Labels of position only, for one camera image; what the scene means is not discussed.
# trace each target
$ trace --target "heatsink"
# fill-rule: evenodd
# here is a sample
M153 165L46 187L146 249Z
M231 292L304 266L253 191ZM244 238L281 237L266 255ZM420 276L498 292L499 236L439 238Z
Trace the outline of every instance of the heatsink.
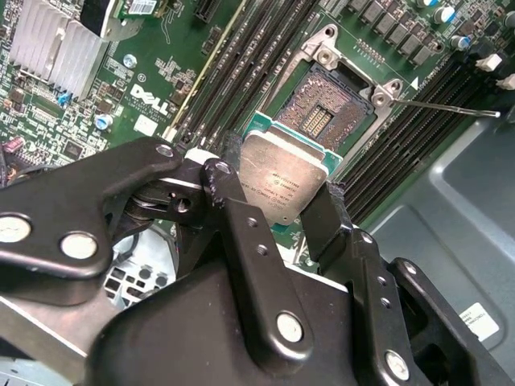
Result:
M24 0L9 60L78 100L85 99L108 43L43 0Z

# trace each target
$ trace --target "black plastic bracket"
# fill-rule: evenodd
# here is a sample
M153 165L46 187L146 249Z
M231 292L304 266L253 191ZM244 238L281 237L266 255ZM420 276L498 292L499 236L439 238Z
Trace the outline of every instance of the black plastic bracket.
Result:
M320 273L346 285L353 296L353 367L358 381L431 384L414 362L395 280L383 266L375 240L352 226L342 190L324 185L301 218ZM392 355L404 362L402 374L393 372L388 361Z
M415 361L423 367L431 383L513 385L415 263L397 258L388 270L401 287L402 308Z
M296 373L311 355L313 333L265 216L246 202L237 173L226 162L209 159L200 175L211 215L181 256L179 276L205 263L202 256L208 247L209 255L215 255L213 243L220 240L249 354L274 376ZM281 334L283 314L298 323L298 341Z
M127 200L182 161L166 142L142 138L2 190L0 219L22 219L30 231L22 240L0 242L0 291L61 306L91 299L112 262ZM78 249L92 240L93 255L65 254L70 235L84 236Z

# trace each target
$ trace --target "metal pin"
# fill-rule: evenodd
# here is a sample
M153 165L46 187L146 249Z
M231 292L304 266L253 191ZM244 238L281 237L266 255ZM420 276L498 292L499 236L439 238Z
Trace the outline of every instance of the metal pin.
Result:
M501 112L499 112L499 111L472 110L472 109L464 109L463 107L457 107L457 106L437 105L435 103L424 103L424 102L417 102L417 101L404 101L401 99L394 99L393 102L396 102L400 105L408 105L408 106L415 106L415 107L423 107L426 109L450 111L451 113L471 115L473 117L498 118L501 116Z

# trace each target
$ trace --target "chip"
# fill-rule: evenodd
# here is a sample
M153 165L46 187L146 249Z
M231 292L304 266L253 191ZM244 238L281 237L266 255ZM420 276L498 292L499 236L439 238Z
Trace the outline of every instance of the chip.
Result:
M381 21L376 25L375 30L379 35L386 35L389 30L393 27L395 24L395 18L391 14L386 14L383 16Z
M63 155L76 161L79 159L84 149L72 141L68 141L64 146Z
M402 16L401 16L401 19L399 20L399 22L402 24L402 25L406 25L408 24L409 22L412 22L413 21L413 18L412 18L412 14L410 12L405 12Z
M480 10L477 10L476 12L474 12L471 19L473 22L477 22L482 16L483 16L483 12L481 12Z
M109 101L100 101L97 104L97 111L99 113L109 114L113 110L113 104Z
M372 4L370 4L369 8L367 8L367 10L361 15L361 17L366 22L374 23L384 10L385 9L378 2L373 2Z
M363 8L365 8L368 2L369 0L352 0L348 7L352 10L355 10L356 12L360 12Z
M464 36L470 35L472 32L474 32L474 29L476 26L474 25L474 22L472 20L467 20L465 23L461 25L459 28L459 33Z
M170 102L174 105L181 106L186 99L186 95L187 94L185 92L175 91L170 97Z
M411 29L411 34L412 35L416 35L417 33L419 33L421 30L423 29L423 25L420 24L420 23L417 23L413 26L413 28Z
M427 47L422 47L418 52L417 55L413 57L411 60L414 64L420 66L426 62L431 56L433 55L433 51L430 50Z
M20 88L13 88L9 92L9 99L11 99L15 103L23 103L23 97L25 93Z
M394 13L399 8L399 3L393 0L388 6L388 12Z
M408 30L402 25L395 27L393 32L390 34L388 41L394 45L398 45L408 35Z
M404 44L402 44L401 52L409 56L420 46L420 40L416 36L410 36Z
M499 31L499 24L497 24L496 22L491 22L484 29L484 34L487 36L494 36L498 31Z

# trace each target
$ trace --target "green circuit board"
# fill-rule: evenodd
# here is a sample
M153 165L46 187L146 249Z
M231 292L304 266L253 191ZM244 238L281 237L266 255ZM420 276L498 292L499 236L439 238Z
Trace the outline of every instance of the green circuit board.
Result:
M162 18L146 19L133 38L112 42L88 97L83 101L71 100L65 106L58 104L62 92L35 77L20 77L20 68L10 63L10 47L22 3L7 0L0 4L0 97L5 101L0 107L0 138L5 141L22 136L26 141L23 156L29 162L63 165L146 134L160 135L178 110L169 101L177 82L187 95L211 55L203 46L208 42L213 49L217 43L209 41L212 30L224 31L241 2L228 0L207 24L194 15L195 3L171 3ZM76 9L71 4L65 6ZM136 58L135 68L123 65L128 54ZM139 93L133 91L135 85ZM15 106L10 103L13 88L23 91L22 103ZM151 93L151 103L141 98L143 92ZM94 125L95 117L102 113L103 101L109 104L109 115L113 118L106 131ZM166 108L155 109L153 105ZM138 128L141 116L150 121ZM69 142L76 147L74 154L67 151Z

